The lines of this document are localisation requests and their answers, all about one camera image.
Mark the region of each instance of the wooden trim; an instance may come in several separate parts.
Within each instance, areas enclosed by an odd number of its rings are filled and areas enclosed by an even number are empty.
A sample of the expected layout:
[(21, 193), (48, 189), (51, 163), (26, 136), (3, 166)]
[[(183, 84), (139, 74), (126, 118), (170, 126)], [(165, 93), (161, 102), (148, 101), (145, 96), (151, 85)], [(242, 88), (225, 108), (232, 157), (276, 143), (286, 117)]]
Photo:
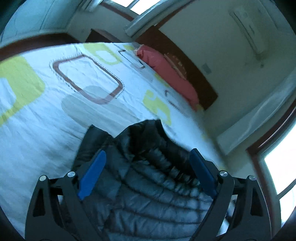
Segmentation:
[(296, 119), (296, 99), (293, 101), (292, 105), (285, 112), (285, 114), (279, 119), (279, 121), (269, 130), (267, 131), (259, 140), (257, 140), (254, 144), (249, 146), (246, 151), (251, 156), (254, 169), (258, 175), (258, 179), (261, 183), (261, 188), (263, 195), (266, 200), (267, 208), (270, 215), (271, 226), (274, 227), (276, 224), (276, 220), (274, 217), (274, 209), (272, 205), (272, 197), (270, 190), (268, 189), (268, 181), (266, 180), (264, 171), (262, 170), (259, 161), (260, 161), (260, 153), (262, 151), (267, 150), (278, 138), (281, 137), (282, 134), (291, 126), (291, 124)]
[(124, 17), (128, 21), (133, 21), (134, 20), (134, 18), (132, 16), (128, 15), (125, 12), (120, 11), (119, 9), (117, 9), (116, 7), (114, 7), (114, 6), (110, 5), (110, 4), (107, 4), (105, 2), (101, 2), (100, 5), (102, 5), (103, 7), (111, 10), (112, 12), (115, 12), (115, 13), (119, 14), (120, 16)]
[(293, 101), (289, 109), (279, 119), (279, 121), (266, 132), (259, 140), (247, 148), (248, 153), (256, 155), (264, 149), (267, 149), (272, 142), (278, 139), (292, 124), (296, 118), (296, 99)]
[(185, 7), (187, 7), (189, 4), (193, 3), (196, 0), (191, 0), (190, 2), (186, 3), (185, 5), (183, 5), (182, 7), (180, 7), (179, 9), (173, 11), (171, 14), (169, 14), (168, 16), (166, 16), (163, 20), (161, 20), (156, 27), (159, 29), (161, 28), (163, 25), (166, 24), (167, 21), (169, 21), (173, 16), (175, 16), (178, 12), (180, 12), (181, 10), (183, 10)]
[(44, 34), (21, 39), (0, 48), (0, 61), (34, 49), (73, 43), (79, 43), (79, 41), (66, 33)]

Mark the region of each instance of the pink pillowcase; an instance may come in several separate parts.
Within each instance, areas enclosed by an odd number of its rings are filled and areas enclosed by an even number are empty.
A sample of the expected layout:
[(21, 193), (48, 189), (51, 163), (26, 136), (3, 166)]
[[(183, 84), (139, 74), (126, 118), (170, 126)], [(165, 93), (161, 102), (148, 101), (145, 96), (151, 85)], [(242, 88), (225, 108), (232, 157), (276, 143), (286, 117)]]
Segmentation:
[(173, 89), (181, 94), (194, 110), (197, 110), (199, 100), (195, 89), (188, 80), (179, 76), (160, 52), (146, 45), (142, 45), (136, 51), (136, 55), (153, 68)]

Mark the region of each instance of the window frame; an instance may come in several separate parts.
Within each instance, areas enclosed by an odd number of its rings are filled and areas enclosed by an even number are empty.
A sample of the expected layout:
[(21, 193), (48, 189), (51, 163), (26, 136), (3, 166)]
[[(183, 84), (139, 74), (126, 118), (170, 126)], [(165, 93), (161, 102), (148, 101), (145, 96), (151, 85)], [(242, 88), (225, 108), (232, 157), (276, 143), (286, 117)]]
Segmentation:
[(130, 5), (128, 5), (127, 7), (124, 7), (124, 6), (122, 6), (122, 5), (120, 5), (120, 4), (116, 3), (116, 2), (113, 2), (112, 0), (103, 0), (103, 2), (101, 3), (101, 5), (103, 5), (103, 6), (108, 5), (109, 7), (116, 8), (121, 13), (127, 14), (130, 17), (132, 17), (133, 19), (135, 19), (136, 17), (138, 17), (140, 15), (137, 14), (137, 13), (135, 13), (134, 11), (132, 11), (131, 8), (133, 6), (135, 6), (139, 1), (140, 0), (133, 0)]
[(272, 177), (265, 163), (265, 156), (272, 151), (289, 133), (296, 123), (296, 99), (279, 119), (279, 121), (267, 131), (259, 140), (246, 149), (250, 155), (255, 171), (257, 172), (262, 192), (268, 207), (271, 231), (275, 235), (281, 228), (281, 209), (279, 199), (284, 196), (293, 185), (289, 185), (281, 193), (277, 194)]
[(103, 0), (103, 2), (100, 3), (100, 5), (109, 8), (110, 10), (116, 10), (118, 14), (123, 16), (129, 21), (134, 20), (139, 16), (139, 14), (135, 13), (134, 11), (130, 10), (128, 7), (124, 7), (116, 2), (113, 2), (111, 0)]

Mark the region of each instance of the window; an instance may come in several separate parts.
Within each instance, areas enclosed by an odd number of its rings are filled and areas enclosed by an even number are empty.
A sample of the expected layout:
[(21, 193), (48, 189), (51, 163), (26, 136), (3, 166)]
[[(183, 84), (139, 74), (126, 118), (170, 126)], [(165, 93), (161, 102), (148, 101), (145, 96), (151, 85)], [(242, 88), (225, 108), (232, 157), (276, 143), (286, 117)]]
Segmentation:
[(296, 99), (290, 101), (277, 123), (246, 150), (265, 196), (273, 235), (296, 211)]
[(146, 10), (160, 2), (160, 0), (112, 0), (113, 2), (141, 15)]
[(296, 125), (264, 158), (280, 202), (281, 223), (296, 206)]

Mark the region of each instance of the wooden headboard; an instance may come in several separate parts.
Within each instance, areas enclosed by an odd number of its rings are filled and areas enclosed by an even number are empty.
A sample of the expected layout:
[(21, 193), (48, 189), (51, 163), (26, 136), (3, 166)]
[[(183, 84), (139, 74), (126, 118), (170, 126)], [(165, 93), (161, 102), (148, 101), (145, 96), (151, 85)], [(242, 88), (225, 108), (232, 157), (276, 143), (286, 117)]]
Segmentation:
[(179, 58), (187, 71), (187, 79), (195, 88), (201, 106), (206, 110), (218, 98), (213, 87), (203, 76), (195, 64), (183, 53), (183, 51), (157, 27), (150, 27), (145, 33), (136, 39), (139, 44), (145, 44), (162, 54), (171, 53)]

